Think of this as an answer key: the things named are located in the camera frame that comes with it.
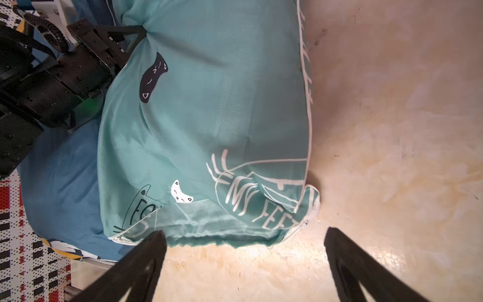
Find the teal cat print pillow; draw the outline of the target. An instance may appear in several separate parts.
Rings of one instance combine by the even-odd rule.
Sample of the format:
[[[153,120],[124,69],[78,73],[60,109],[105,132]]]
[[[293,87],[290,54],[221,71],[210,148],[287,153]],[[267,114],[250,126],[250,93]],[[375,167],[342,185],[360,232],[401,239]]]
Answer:
[[[108,90],[101,221],[135,245],[275,245],[317,216],[302,1],[115,1],[146,37]]]

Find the blue cartoon print pillow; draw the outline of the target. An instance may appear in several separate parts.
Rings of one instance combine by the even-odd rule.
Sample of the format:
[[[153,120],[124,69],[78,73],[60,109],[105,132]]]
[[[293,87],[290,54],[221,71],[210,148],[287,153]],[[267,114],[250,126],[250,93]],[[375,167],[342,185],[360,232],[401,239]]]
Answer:
[[[27,219],[52,249],[73,259],[118,261],[131,250],[104,234],[97,171],[101,114],[69,132],[46,127],[18,166]]]

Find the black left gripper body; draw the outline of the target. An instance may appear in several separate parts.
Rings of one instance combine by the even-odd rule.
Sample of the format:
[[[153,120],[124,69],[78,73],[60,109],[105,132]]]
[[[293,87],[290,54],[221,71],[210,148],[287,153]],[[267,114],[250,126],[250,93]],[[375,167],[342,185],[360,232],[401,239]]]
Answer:
[[[45,128],[72,130],[96,116],[114,74],[78,46],[57,59],[50,48],[1,27],[1,177],[32,151]]]

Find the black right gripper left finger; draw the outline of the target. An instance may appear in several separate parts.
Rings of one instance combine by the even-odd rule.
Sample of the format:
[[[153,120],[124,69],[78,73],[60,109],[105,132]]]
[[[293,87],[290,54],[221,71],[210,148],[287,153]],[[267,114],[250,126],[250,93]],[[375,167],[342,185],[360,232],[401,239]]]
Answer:
[[[164,232],[153,232],[72,300],[152,301],[166,253]]]

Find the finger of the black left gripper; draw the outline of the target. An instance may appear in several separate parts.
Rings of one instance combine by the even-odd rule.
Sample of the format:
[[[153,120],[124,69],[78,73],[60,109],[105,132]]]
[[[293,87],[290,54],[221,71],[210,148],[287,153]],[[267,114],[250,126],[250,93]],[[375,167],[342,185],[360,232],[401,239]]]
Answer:
[[[85,18],[67,29],[112,75],[117,75],[124,68],[135,47],[147,36],[142,25],[95,26]]]

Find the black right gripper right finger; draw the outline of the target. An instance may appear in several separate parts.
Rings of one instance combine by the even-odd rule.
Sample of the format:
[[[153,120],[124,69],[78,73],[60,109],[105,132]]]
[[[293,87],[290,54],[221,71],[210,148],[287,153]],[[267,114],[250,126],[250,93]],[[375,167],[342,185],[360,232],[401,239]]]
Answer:
[[[427,301],[379,264],[340,229],[330,227],[324,241],[340,301]]]

